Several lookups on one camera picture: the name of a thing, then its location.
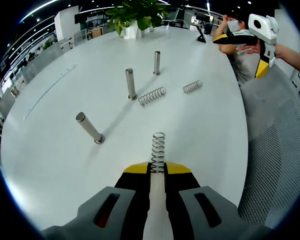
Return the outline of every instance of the ceiling light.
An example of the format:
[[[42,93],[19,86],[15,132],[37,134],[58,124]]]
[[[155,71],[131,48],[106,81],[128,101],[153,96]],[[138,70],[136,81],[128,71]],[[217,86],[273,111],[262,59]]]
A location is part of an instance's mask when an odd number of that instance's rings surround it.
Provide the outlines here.
[[[18,51],[19,48],[21,48],[25,43],[27,43],[31,38],[33,38],[35,35],[40,33],[41,31],[45,30],[46,28],[50,27],[51,25],[55,24],[54,22],[49,24],[48,26],[45,26],[41,30],[37,31],[35,34],[33,34],[31,37],[29,37],[27,40],[25,40],[15,51]],[[16,52],[13,52],[10,56],[9,59],[15,54]]]
[[[44,37],[46,34],[48,34],[47,32],[46,33],[44,33],[42,36],[40,36],[40,37],[38,37],[36,40],[34,40],[34,43],[36,42],[36,41],[38,41],[39,39],[41,39],[41,37]],[[29,47],[31,47],[32,46],[32,44],[30,45],[28,45],[28,46],[26,46],[21,52],[20,52],[20,55],[22,55]],[[19,56],[19,52],[17,53],[17,56],[15,57],[15,59],[11,62],[11,65],[18,59],[18,56]]]
[[[20,24],[23,20],[25,20],[27,17],[29,17],[29,16],[31,16],[33,13],[35,13],[36,11],[38,11],[38,10],[44,8],[45,6],[48,6],[49,4],[52,4],[52,3],[56,2],[56,1],[58,1],[58,0],[52,0],[52,1],[49,1],[49,2],[47,2],[47,3],[45,3],[45,4],[41,5],[41,6],[37,7],[35,10],[32,10],[31,12],[29,12],[27,15],[25,15],[25,16],[20,20],[19,24]]]

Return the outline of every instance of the metal spring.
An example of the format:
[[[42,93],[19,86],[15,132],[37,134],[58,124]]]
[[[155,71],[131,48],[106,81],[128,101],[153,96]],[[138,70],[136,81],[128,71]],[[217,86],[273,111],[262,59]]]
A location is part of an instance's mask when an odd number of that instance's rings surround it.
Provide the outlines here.
[[[202,81],[195,81],[195,82],[193,82],[193,83],[190,83],[190,84],[184,86],[184,87],[183,87],[183,91],[184,91],[186,94],[188,94],[188,93],[193,92],[193,91],[196,90],[196,89],[201,88],[202,85],[203,85]]]
[[[166,90],[164,87],[159,87],[156,90],[153,90],[149,93],[147,93],[146,95],[143,95],[141,97],[138,98],[139,103],[141,104],[141,106],[144,106],[160,97],[162,97],[163,95],[166,94]]]
[[[165,134],[156,132],[152,136],[151,173],[163,173],[165,164]]]

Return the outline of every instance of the white round table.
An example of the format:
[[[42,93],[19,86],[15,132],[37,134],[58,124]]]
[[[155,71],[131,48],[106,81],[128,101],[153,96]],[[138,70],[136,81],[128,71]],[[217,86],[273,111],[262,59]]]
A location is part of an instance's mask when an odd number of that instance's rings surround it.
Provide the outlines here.
[[[2,166],[16,202],[39,230],[69,222],[125,168],[148,161],[155,132],[166,135],[166,161],[190,168],[201,186],[239,205],[248,161],[245,109],[227,56],[210,36],[207,43],[198,36],[165,26],[136,40],[109,33],[56,59],[21,92],[3,126]],[[161,51],[159,76],[155,51]],[[128,100],[127,68],[139,97],[159,87],[166,95],[145,107]],[[202,88],[185,94],[183,86],[197,80]],[[104,134],[102,145],[77,123],[79,112]]]

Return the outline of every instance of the metal rod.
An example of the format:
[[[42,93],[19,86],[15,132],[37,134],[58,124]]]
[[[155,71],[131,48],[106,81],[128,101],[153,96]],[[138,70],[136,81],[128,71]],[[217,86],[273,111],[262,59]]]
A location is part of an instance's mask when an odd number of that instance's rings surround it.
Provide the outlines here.
[[[135,80],[134,80],[134,70],[132,68],[127,68],[125,70],[126,83],[128,84],[128,99],[136,100],[137,94],[135,89]]]
[[[81,127],[83,127],[83,129],[94,139],[96,144],[104,143],[105,137],[95,129],[83,112],[79,112],[76,115],[75,120],[77,120]]]
[[[156,51],[154,53],[154,75],[160,74],[160,52]]]

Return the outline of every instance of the face mask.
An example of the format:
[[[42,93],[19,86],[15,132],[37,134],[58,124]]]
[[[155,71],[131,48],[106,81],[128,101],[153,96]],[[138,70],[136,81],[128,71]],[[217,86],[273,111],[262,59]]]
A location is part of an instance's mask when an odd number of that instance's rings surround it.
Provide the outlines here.
[[[227,24],[228,24],[229,30],[232,33],[237,32],[240,29],[240,26],[238,25],[238,20],[228,21]]]

